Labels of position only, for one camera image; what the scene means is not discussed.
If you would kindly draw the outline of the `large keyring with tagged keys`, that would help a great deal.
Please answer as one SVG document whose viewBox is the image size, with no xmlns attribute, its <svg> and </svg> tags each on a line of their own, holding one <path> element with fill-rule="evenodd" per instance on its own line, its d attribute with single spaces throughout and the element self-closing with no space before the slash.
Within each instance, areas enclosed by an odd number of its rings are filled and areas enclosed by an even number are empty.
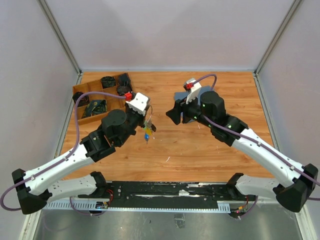
<svg viewBox="0 0 320 240">
<path fill-rule="evenodd" d="M 153 110 L 150 111 L 146 120 L 144 121 L 144 131 L 148 136 L 151 136 L 157 131 L 156 126 L 152 122 Z"/>
</svg>

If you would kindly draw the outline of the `key with dark blue tag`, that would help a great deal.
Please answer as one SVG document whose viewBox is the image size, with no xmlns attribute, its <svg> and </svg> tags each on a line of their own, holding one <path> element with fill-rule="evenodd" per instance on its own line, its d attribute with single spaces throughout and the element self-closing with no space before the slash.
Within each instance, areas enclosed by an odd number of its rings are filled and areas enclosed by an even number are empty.
<svg viewBox="0 0 320 240">
<path fill-rule="evenodd" d="M 148 133 L 145 133 L 144 134 L 144 139 L 145 139 L 146 143 L 148 144 L 149 139 L 150 139 L 150 135 Z"/>
</svg>

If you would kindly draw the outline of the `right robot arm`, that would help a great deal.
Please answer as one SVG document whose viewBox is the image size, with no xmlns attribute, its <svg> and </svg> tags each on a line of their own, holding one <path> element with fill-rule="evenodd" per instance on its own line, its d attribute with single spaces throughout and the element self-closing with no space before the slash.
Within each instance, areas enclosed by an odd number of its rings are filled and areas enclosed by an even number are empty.
<svg viewBox="0 0 320 240">
<path fill-rule="evenodd" d="M 224 99 L 213 90 L 194 99 L 176 100 L 166 116 L 176 125 L 194 120 L 208 127 L 218 141 L 245 153 L 272 174 L 272 178 L 263 178 L 235 173 L 226 188 L 232 200 L 248 195 L 264 197 L 298 213 L 318 185 L 317 167 L 296 162 L 266 143 L 246 123 L 228 114 Z"/>
</svg>

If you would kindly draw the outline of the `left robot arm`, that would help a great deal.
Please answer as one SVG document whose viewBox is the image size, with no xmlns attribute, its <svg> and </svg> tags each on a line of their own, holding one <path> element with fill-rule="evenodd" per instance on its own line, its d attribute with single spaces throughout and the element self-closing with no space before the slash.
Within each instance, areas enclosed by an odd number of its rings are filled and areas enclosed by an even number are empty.
<svg viewBox="0 0 320 240">
<path fill-rule="evenodd" d="M 146 114 L 126 107 L 115 109 L 101 119 L 99 127 L 84 137 L 77 145 L 50 162 L 24 171 L 12 172 L 20 209 L 29 215 L 43 209 L 55 200 L 78 196 L 101 198 L 107 193 L 106 180 L 101 172 L 83 178 L 63 180 L 68 174 L 115 153 L 136 128 L 145 126 Z"/>
</svg>

